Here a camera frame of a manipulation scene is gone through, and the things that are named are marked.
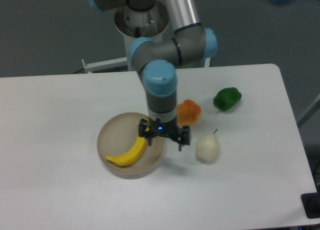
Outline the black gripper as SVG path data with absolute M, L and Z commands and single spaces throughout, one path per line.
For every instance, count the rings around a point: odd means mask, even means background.
M 138 136 L 145 138 L 148 145 L 152 145 L 153 138 L 162 137 L 171 139 L 178 143 L 178 151 L 182 151 L 183 146 L 189 146 L 191 132 L 189 126 L 178 127 L 177 117 L 167 122 L 153 120 L 151 117 L 141 118 L 138 126 Z

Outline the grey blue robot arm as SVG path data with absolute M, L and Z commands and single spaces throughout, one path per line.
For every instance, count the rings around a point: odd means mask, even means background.
M 203 27 L 194 0 L 88 0 L 98 12 L 114 9 L 114 22 L 124 36 L 128 68 L 137 72 L 145 89 L 148 119 L 140 137 L 190 144 L 187 126 L 177 123 L 176 68 L 204 61 L 218 50 L 217 37 Z

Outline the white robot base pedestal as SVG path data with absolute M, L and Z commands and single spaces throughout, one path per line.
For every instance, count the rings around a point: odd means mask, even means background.
M 114 22 L 123 35 L 128 57 L 131 44 L 139 37 L 151 38 L 154 42 L 163 40 L 163 33 L 169 25 L 169 13 L 160 1 L 147 11 L 134 11 L 126 5 L 116 9 Z

